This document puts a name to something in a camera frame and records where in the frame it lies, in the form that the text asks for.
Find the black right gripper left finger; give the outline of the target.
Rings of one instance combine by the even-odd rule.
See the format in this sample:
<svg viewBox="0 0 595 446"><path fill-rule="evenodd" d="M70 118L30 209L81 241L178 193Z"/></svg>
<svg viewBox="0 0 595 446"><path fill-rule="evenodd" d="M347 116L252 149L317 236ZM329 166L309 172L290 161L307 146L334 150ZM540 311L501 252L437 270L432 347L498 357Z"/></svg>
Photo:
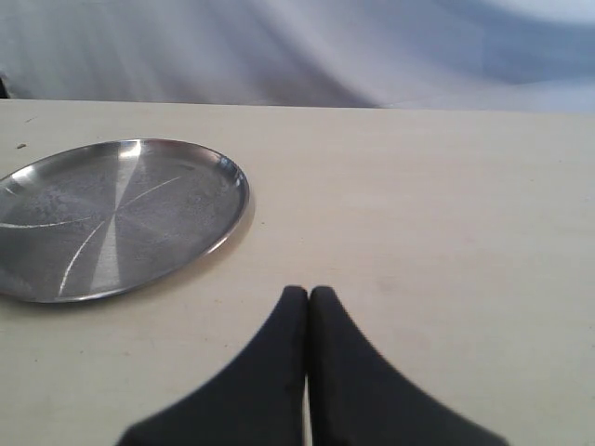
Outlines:
<svg viewBox="0 0 595 446"><path fill-rule="evenodd" d="M245 348L184 399L129 427L122 445L300 445L308 294L287 286Z"/></svg>

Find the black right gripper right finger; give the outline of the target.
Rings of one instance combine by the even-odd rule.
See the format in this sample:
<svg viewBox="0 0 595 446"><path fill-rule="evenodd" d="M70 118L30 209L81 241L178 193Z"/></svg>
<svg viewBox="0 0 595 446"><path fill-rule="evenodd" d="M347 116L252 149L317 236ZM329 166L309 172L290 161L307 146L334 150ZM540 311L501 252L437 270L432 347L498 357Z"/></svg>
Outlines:
<svg viewBox="0 0 595 446"><path fill-rule="evenodd" d="M311 292L308 380L316 445L506 444L400 374L328 286Z"/></svg>

